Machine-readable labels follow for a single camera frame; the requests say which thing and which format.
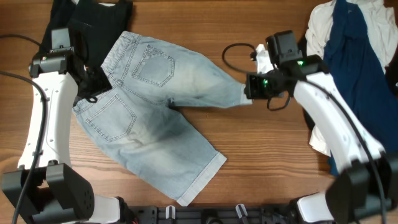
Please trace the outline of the light blue denim shorts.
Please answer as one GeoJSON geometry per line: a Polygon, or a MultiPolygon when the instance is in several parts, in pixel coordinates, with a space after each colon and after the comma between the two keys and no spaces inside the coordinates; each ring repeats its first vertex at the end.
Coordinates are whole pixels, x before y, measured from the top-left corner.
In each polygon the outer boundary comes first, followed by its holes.
{"type": "Polygon", "coordinates": [[[112,88],[74,106],[81,128],[114,161],[189,205],[226,158],[178,108],[248,105],[244,85],[198,52],[126,31],[102,69],[112,88]]]}

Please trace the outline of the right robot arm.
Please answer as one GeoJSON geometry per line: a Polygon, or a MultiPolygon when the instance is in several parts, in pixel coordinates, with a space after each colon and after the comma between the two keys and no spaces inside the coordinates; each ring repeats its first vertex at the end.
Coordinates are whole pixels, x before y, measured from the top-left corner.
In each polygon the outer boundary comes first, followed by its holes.
{"type": "Polygon", "coordinates": [[[270,58],[251,54],[257,70],[248,72],[249,99],[270,101],[288,92],[312,117],[335,159],[338,177],[323,192],[291,201],[291,223],[352,223],[397,208],[397,156],[387,155],[340,95],[317,55],[270,58]]]}

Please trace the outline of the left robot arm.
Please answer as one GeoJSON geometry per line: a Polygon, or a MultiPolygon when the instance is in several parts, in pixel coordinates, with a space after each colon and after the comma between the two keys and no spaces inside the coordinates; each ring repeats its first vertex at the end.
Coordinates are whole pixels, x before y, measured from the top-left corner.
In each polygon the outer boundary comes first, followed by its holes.
{"type": "Polygon", "coordinates": [[[85,66],[70,48],[32,59],[34,102],[27,142],[17,170],[5,173],[1,190],[26,223],[123,223],[123,201],[96,195],[71,167],[72,106],[85,66]]]}

